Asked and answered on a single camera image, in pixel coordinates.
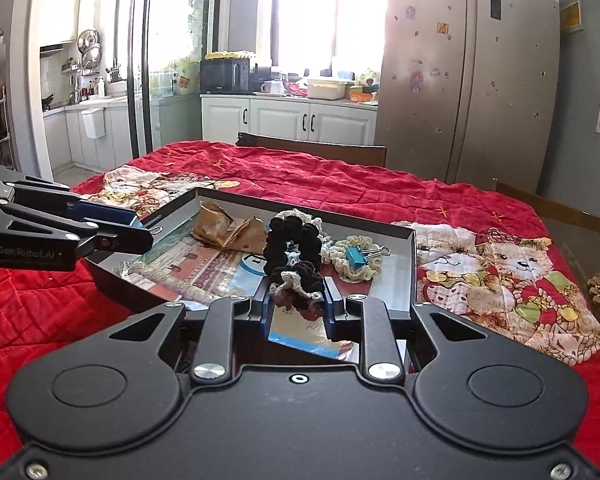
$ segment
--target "mug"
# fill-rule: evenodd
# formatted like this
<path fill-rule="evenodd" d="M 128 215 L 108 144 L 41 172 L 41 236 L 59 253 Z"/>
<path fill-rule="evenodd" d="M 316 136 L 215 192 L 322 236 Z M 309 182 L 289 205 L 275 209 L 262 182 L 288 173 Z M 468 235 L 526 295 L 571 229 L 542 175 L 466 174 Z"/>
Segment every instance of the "mug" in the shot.
<path fill-rule="evenodd" d="M 267 94 L 284 95 L 286 93 L 285 84 L 282 81 L 267 81 L 262 85 L 261 92 Z"/>

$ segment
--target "quilted tablecloth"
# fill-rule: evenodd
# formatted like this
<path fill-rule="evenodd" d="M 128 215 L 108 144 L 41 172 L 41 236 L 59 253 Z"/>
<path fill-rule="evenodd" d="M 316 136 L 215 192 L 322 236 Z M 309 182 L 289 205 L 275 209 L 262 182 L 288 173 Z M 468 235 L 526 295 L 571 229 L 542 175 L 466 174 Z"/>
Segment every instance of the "quilted tablecloth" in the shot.
<path fill-rule="evenodd" d="M 600 326 L 528 205 L 465 184 L 205 141 L 166 146 L 76 191 L 142 216 L 193 186 L 412 226 L 421 300 L 574 365 L 589 390 L 574 444 L 600 466 Z M 18 368 L 126 316 L 82 263 L 64 274 L 0 270 L 0 463 L 21 446 L 4 407 Z"/>

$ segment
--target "tiled floor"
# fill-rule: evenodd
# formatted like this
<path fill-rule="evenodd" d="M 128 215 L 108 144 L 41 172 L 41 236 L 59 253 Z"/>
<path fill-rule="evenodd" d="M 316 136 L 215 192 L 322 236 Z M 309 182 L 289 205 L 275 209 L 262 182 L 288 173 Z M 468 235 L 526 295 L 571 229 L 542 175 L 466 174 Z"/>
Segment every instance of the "tiled floor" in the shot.
<path fill-rule="evenodd" d="M 54 181 L 59 184 L 65 184 L 66 186 L 73 187 L 77 186 L 81 182 L 84 182 L 89 177 L 92 177 L 96 173 L 89 170 L 83 170 L 82 168 L 76 168 L 75 166 L 68 170 L 63 170 L 60 173 L 54 174 Z"/>

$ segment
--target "silver bolt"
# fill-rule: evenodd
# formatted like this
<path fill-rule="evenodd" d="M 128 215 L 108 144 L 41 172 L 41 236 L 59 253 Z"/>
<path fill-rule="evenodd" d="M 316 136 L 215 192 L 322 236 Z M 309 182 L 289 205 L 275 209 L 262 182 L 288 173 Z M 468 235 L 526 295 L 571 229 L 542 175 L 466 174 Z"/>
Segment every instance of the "silver bolt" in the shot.
<path fill-rule="evenodd" d="M 226 370 L 218 363 L 204 363 L 193 368 L 193 373 L 200 379 L 218 379 L 226 373 Z"/>
<path fill-rule="evenodd" d="M 571 466 L 565 463 L 555 465 L 549 476 L 552 480 L 567 480 L 571 476 Z"/>
<path fill-rule="evenodd" d="M 400 375 L 400 367 L 393 363 L 376 363 L 369 367 L 369 375 L 383 381 L 395 379 Z"/>
<path fill-rule="evenodd" d="M 25 469 L 25 473 L 31 480 L 45 480 L 49 476 L 49 471 L 42 464 L 31 463 Z"/>
<path fill-rule="evenodd" d="M 309 382 L 309 377 L 307 377 L 306 375 L 302 375 L 302 374 L 296 374 L 296 375 L 292 375 L 289 380 L 291 380 L 292 383 L 295 384 L 305 384 Z"/>

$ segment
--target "microwave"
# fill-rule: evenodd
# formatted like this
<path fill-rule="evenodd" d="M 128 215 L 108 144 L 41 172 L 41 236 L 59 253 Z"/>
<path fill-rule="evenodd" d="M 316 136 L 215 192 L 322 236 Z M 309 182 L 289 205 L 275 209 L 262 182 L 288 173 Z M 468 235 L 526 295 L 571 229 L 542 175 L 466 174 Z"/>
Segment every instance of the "microwave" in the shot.
<path fill-rule="evenodd" d="M 203 59 L 200 62 L 200 93 L 250 94 L 253 59 Z"/>

